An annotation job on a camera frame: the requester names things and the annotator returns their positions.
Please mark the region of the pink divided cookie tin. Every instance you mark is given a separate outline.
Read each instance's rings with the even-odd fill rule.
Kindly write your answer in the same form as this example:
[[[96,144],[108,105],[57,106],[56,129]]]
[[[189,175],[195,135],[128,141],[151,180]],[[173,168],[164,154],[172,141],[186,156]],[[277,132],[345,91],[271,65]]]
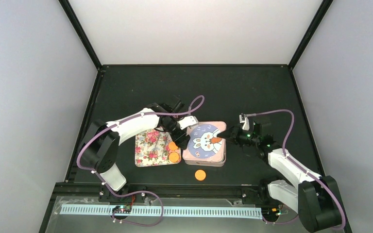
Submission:
[[[216,159],[220,159],[219,161],[215,161],[212,158],[197,158],[194,154],[191,154],[189,151],[185,150],[182,154],[182,159],[187,165],[194,165],[194,166],[213,166],[213,167],[222,167],[226,162],[226,152],[223,154],[217,153],[214,155]]]

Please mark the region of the clear plastic tin lid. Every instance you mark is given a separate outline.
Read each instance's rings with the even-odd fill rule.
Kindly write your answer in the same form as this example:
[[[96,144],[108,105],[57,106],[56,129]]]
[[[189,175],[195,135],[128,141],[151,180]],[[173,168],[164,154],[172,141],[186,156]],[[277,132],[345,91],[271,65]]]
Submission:
[[[196,126],[188,127],[186,132],[190,141],[186,150],[197,158],[219,161],[214,155],[226,152],[226,142],[217,137],[217,134],[225,130],[226,123],[223,121],[199,122]]]

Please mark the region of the floral cookie tray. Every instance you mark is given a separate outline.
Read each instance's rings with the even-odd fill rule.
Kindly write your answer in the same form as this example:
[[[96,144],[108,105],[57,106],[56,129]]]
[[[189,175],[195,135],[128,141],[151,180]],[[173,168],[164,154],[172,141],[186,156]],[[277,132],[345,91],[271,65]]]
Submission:
[[[150,129],[135,136],[137,167],[173,165],[181,161],[181,149],[167,132]]]

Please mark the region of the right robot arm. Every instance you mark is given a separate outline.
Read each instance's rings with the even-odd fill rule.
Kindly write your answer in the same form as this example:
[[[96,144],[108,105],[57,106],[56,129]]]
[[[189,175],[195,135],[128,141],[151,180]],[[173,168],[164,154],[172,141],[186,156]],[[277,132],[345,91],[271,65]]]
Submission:
[[[261,129],[249,131],[237,125],[218,133],[217,137],[241,147],[256,148],[257,156],[284,176],[283,180],[258,188],[261,202],[280,201],[297,213],[310,233],[328,228],[342,230],[346,226],[347,217],[335,179],[302,165],[272,135],[262,134]]]

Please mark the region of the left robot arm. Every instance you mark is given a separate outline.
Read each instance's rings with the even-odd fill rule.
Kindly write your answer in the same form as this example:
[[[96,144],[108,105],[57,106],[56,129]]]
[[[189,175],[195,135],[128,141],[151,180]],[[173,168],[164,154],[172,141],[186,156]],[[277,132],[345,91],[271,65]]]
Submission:
[[[185,113],[175,113],[166,104],[152,103],[128,117],[109,121],[95,121],[89,126],[80,145],[77,166],[97,174],[112,190],[119,191],[126,184],[116,160],[119,146],[128,139],[149,129],[161,128],[170,134],[175,145],[187,148],[190,136],[186,128],[198,120]]]

